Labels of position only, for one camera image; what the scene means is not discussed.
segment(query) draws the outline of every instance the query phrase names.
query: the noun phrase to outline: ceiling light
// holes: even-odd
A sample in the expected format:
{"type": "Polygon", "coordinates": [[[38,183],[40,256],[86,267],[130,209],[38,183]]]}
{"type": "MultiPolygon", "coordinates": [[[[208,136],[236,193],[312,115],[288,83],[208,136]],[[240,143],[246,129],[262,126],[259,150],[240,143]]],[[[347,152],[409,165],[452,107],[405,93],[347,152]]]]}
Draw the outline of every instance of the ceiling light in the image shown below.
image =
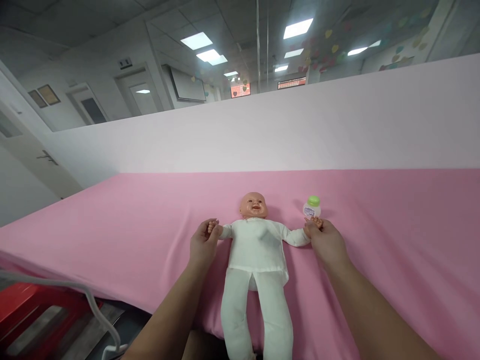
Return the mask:
{"type": "Polygon", "coordinates": [[[279,67],[277,67],[277,68],[275,69],[275,72],[287,70],[288,68],[289,68],[288,65],[279,66],[279,67]]]}
{"type": "Polygon", "coordinates": [[[368,47],[361,47],[361,48],[359,48],[359,49],[355,49],[355,50],[349,51],[347,55],[348,55],[348,56],[357,55],[357,54],[360,54],[361,52],[363,52],[363,51],[365,51],[365,50],[367,50],[367,49],[368,49],[368,47]]]}
{"type": "Polygon", "coordinates": [[[382,42],[382,40],[378,40],[378,41],[374,42],[372,45],[370,45],[369,48],[374,48],[374,47],[380,46],[381,42],[382,42]]]}
{"type": "Polygon", "coordinates": [[[303,49],[301,48],[301,49],[298,49],[298,50],[293,50],[293,51],[286,52],[284,59],[300,55],[302,53],[302,51],[303,51],[303,49]]]}
{"type": "Polygon", "coordinates": [[[186,37],[180,41],[192,50],[197,50],[206,47],[207,45],[213,44],[213,42],[209,39],[207,35],[205,35],[204,32],[199,32],[198,34],[186,37]]]}
{"type": "Polygon", "coordinates": [[[305,34],[310,25],[312,24],[313,17],[311,19],[300,21],[292,25],[288,25],[285,28],[285,33],[283,34],[284,39],[293,38],[294,36],[305,34]]]}
{"type": "Polygon", "coordinates": [[[202,59],[204,62],[210,62],[212,60],[216,60],[220,57],[219,53],[216,52],[214,49],[208,50],[205,52],[201,52],[196,55],[200,59],[202,59]]]}
{"type": "Polygon", "coordinates": [[[220,55],[219,58],[217,58],[215,60],[210,60],[209,63],[210,63],[210,65],[218,65],[218,64],[226,63],[227,61],[228,60],[225,58],[225,56],[220,55]]]}

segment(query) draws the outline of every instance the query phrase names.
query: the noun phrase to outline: doll face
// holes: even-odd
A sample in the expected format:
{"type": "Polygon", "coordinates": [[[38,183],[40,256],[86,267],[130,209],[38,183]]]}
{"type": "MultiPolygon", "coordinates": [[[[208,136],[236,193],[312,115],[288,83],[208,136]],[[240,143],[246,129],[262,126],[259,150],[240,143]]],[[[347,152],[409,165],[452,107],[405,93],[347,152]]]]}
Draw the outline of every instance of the doll face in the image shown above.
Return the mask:
{"type": "Polygon", "coordinates": [[[244,219],[262,218],[269,215],[269,209],[265,203],[265,198],[261,193],[249,192],[243,197],[240,204],[240,214],[244,219]]]}

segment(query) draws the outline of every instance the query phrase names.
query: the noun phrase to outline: green bottle cap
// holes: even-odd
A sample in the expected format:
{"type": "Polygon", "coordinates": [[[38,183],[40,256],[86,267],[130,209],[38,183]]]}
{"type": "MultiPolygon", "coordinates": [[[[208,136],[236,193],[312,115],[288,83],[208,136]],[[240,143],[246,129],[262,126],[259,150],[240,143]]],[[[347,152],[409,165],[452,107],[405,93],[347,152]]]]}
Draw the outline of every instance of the green bottle cap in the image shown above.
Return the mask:
{"type": "Polygon", "coordinates": [[[307,204],[310,205],[311,207],[316,208],[317,206],[320,205],[320,198],[318,196],[310,196],[308,198],[307,204]]]}

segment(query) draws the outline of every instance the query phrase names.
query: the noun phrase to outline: doll leg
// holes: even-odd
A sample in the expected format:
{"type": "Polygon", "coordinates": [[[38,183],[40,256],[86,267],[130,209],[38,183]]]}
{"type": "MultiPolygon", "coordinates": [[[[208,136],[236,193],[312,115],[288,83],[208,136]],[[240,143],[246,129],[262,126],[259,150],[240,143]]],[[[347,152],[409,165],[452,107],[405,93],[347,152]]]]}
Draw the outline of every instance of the doll leg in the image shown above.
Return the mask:
{"type": "Polygon", "coordinates": [[[280,271],[253,274],[258,287],[265,335],[264,360],[292,360],[294,330],[280,271]]]}
{"type": "Polygon", "coordinates": [[[230,360],[255,359],[247,324],[247,294],[251,276],[248,271],[226,270],[220,319],[230,360]]]}

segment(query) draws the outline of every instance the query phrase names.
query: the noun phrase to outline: baby doll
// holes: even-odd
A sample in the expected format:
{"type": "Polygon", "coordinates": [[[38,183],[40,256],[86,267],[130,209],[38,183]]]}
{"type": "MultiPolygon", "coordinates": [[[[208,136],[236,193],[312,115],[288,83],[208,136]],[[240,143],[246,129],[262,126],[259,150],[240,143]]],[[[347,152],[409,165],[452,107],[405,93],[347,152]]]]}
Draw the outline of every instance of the baby doll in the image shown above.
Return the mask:
{"type": "MultiPolygon", "coordinates": [[[[230,360],[252,360],[247,324],[247,293],[257,291],[264,322],[264,360],[291,360],[294,334],[284,285],[289,279],[282,240],[294,247],[310,242],[306,227],[290,231],[285,225],[266,220],[265,198],[258,192],[246,194],[240,205],[243,220],[223,225],[220,239],[232,238],[221,300],[221,326],[230,360]]],[[[313,217],[318,228],[322,220],[313,217]]],[[[216,222],[210,222],[210,233],[216,222]]]]}

